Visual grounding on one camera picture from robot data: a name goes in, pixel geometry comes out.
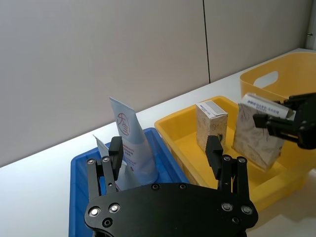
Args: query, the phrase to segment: yellow bin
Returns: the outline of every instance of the yellow bin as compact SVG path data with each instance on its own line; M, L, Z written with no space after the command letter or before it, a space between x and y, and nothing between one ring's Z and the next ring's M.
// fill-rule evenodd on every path
M224 153L240 156L232 149L238 105L225 97L211 98L228 113L227 138ZM217 188L217 181L207 158L196 142L195 106L166 116L155 127L168 145L174 158L192 184ZM268 172L248 163L250 197L258 210L273 204L300 189L311 169L316 166L315 152L302 150L296 144L285 142L281 157Z
M269 75L276 81L263 88L255 81L267 80ZM316 52L289 53L264 63L240 76L241 95L256 93L270 100L283 101L290 95L316 92Z

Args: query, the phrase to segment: screw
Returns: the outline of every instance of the screw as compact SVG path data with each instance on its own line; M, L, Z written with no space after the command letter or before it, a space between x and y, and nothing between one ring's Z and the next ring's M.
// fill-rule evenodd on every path
M252 214L252 209L249 206L242 206L241 211L245 213L246 215L251 215Z
M110 160L110 158L108 158L108 157L104 157L104 158L102 159L103 162L108 162L109 160Z
M119 211L119 209L120 209L120 206L117 203L113 203L109 207L109 212L116 213Z
M110 227L113 223L113 220L111 218L105 218L102 225L107 228Z
M87 161L87 163L88 163L88 164L94 164L94 163L95 163L95 160L94 160L94 159L89 159L89 160Z
M232 211L233 206L227 202L222 203L222 209L224 211Z
M152 189L153 190L158 190L159 189L159 185L158 184L153 184L152 185Z
M186 186L185 184L180 184L180 185L179 185L179 188L180 188L180 189L186 189L187 186Z
M233 218L232 218L232 222L233 222L235 225L239 225L239 219L238 219L238 217L233 217Z
M245 162L246 162L246 159L245 159L245 158L238 158L238 161L239 161L240 163L245 163Z
M93 207L93 208L91 208L90 211L89 211L89 216L95 217L95 216L99 215L100 211L101 211L101 210L100 210L99 207Z

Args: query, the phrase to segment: white tabletop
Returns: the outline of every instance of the white tabletop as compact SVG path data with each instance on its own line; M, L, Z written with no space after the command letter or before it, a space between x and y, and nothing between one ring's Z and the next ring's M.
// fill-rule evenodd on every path
M141 126L153 127L158 119L217 95L238 102L242 73L139 112ZM0 168L1 236L68 236L70 162L96 147L93 134L108 142L118 132L116 124L111 123ZM315 200L316 173L311 171L302 190L260 212L259 222L248 236L316 236Z

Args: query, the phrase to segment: small box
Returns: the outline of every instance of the small box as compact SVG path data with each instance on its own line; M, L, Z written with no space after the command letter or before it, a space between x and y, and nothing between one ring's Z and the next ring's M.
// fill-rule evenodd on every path
M196 104L197 144L205 152L207 137L218 136L222 147L225 146L227 113L213 101Z

